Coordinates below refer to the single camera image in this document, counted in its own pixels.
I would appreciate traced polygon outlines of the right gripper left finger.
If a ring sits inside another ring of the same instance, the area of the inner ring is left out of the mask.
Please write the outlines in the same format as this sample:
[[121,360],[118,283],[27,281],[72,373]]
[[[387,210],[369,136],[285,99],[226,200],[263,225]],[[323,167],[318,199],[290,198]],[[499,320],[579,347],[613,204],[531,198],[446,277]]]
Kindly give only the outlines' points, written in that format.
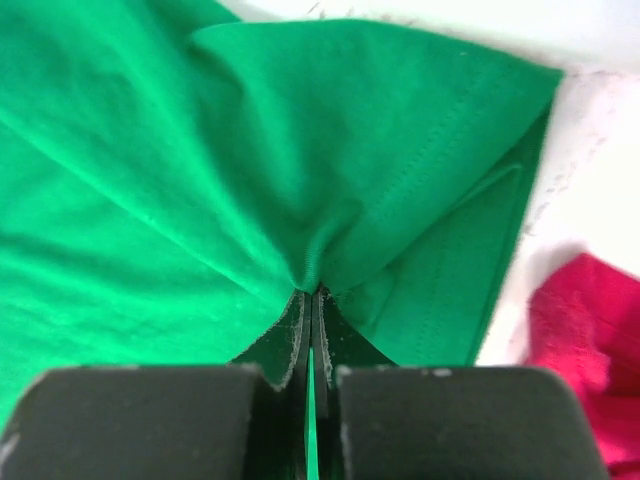
[[303,479],[308,297],[226,364],[51,369],[1,437],[5,479]]

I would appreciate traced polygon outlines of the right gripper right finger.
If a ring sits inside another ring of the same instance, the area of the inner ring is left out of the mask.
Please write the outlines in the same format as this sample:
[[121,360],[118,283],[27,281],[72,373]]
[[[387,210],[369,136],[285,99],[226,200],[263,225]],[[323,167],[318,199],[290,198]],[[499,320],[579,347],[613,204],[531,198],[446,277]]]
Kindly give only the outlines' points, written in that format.
[[604,479],[577,397],[537,367],[400,366],[312,297],[323,479]]

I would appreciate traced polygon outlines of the green t shirt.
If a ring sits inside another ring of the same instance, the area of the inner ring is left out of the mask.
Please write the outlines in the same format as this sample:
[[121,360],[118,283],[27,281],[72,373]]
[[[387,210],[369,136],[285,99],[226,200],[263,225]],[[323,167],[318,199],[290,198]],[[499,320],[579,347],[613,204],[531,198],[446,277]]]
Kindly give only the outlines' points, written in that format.
[[561,79],[379,21],[3,2],[2,434],[45,371],[226,364],[302,292],[309,478],[314,293],[397,365],[470,365]]

